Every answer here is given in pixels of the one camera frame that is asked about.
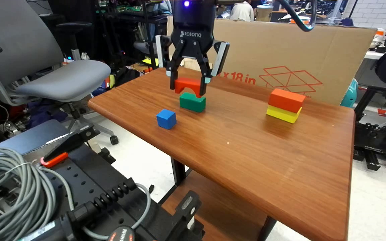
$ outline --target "chair caster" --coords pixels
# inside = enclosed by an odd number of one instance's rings
[[[113,144],[113,145],[118,144],[118,138],[117,138],[117,136],[111,136],[111,137],[110,137],[110,142],[111,142],[111,144]]]

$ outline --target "wooden table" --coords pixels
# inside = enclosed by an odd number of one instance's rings
[[[200,73],[180,68],[179,76]],[[165,70],[157,69],[92,98],[89,106],[251,203],[256,211],[248,207],[248,215],[264,222],[266,213],[311,240],[346,240],[352,109],[307,99],[292,125],[265,114],[270,89],[215,77],[206,110],[195,113],[179,107],[169,85]],[[171,130],[157,125],[164,108],[176,112]]]

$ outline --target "person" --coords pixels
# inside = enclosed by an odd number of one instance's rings
[[[246,22],[254,21],[254,10],[250,5],[251,0],[244,1],[243,3],[236,3],[232,11],[230,12],[231,20],[244,20]]]

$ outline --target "orange block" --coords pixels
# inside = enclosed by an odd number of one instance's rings
[[[202,97],[200,93],[200,79],[178,78],[175,80],[175,93],[179,94],[184,88],[190,88],[194,91],[197,98]]]
[[[269,105],[297,113],[306,96],[281,89],[274,89],[269,98]]]

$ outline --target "cardboard box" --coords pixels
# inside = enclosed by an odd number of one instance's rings
[[[168,35],[172,30],[168,17]],[[230,43],[220,76],[339,105],[376,29],[318,25],[303,32],[291,23],[216,19],[213,33]],[[215,58],[211,48],[210,63]]]

